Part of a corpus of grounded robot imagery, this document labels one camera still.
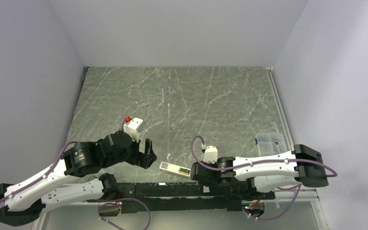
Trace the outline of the white remote control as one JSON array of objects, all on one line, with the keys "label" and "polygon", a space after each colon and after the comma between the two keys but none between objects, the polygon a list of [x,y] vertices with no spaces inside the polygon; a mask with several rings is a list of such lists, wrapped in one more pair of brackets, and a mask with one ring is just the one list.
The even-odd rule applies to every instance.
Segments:
[{"label": "white remote control", "polygon": [[186,168],[186,167],[183,167],[183,166],[171,164],[171,163],[164,162],[164,161],[162,161],[160,163],[160,166],[159,166],[159,169],[164,171],[164,172],[174,174],[174,175],[178,175],[178,176],[182,176],[182,177],[186,177],[186,178],[190,178],[190,174],[189,175],[180,174],[179,173],[180,168],[189,169],[189,168]]}]

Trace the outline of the white battery cover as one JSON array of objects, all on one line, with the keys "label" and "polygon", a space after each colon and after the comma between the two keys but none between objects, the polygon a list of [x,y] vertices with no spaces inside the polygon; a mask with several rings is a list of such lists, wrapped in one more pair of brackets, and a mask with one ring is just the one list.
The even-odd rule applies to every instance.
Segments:
[{"label": "white battery cover", "polygon": [[203,186],[203,193],[209,193],[210,189],[208,186]]}]

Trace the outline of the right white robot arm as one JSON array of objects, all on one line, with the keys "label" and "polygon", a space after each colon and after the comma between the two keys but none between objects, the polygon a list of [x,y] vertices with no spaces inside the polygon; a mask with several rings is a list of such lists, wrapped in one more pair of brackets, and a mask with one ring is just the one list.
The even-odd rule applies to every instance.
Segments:
[{"label": "right white robot arm", "polygon": [[245,193],[258,198],[276,188],[292,185],[317,188],[328,186],[327,168],[318,151],[302,144],[284,153],[263,157],[220,157],[215,162],[193,163],[191,180],[203,185],[229,185],[249,182]]}]

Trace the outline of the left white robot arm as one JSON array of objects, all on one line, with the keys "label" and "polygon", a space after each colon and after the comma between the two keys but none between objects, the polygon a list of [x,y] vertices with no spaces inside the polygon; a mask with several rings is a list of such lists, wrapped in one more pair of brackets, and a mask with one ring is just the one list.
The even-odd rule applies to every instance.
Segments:
[{"label": "left white robot arm", "polygon": [[72,141],[66,144],[53,164],[17,184],[0,184],[0,223],[22,226],[37,220],[41,214],[82,200],[113,201],[121,198],[115,176],[105,173],[86,184],[64,185],[101,169],[126,162],[143,169],[157,159],[151,139],[140,141],[124,131],[117,131],[96,142]]}]

